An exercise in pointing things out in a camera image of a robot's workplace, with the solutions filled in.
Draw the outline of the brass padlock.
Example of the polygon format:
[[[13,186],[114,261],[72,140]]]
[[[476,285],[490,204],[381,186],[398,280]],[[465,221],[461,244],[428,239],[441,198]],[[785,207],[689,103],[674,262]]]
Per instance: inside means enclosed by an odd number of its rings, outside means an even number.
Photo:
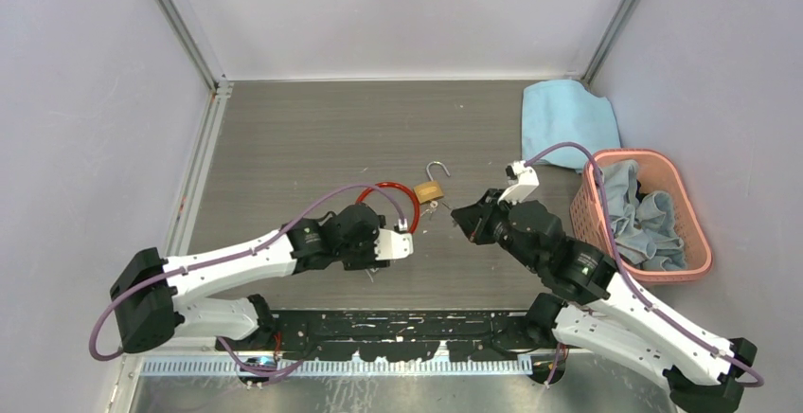
[[[419,203],[422,205],[439,201],[445,197],[445,192],[441,184],[434,178],[432,167],[439,167],[447,177],[451,176],[447,166],[442,162],[436,160],[429,162],[424,169],[427,180],[413,188]]]

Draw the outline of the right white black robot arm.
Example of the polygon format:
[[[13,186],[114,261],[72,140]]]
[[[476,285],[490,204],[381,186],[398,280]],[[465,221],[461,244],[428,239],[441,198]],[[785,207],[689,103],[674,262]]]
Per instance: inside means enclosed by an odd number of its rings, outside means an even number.
[[[543,204],[512,204],[502,194],[488,189],[451,216],[469,242],[499,245],[546,287],[525,318],[532,344],[589,350],[653,381],[686,412],[738,410],[754,344],[693,324],[622,275],[607,253],[568,236]]]

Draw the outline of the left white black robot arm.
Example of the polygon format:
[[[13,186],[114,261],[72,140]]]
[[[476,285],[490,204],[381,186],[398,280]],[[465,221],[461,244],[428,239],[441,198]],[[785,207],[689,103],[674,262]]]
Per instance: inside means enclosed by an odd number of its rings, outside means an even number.
[[[110,287],[119,333],[117,355],[154,350],[174,338],[222,338],[231,346],[262,350],[277,330],[259,294],[218,299],[218,293],[267,278],[325,270],[386,267],[409,253],[410,238],[386,226],[364,203],[301,216],[259,238],[200,254],[162,257],[157,248],[136,252]]]

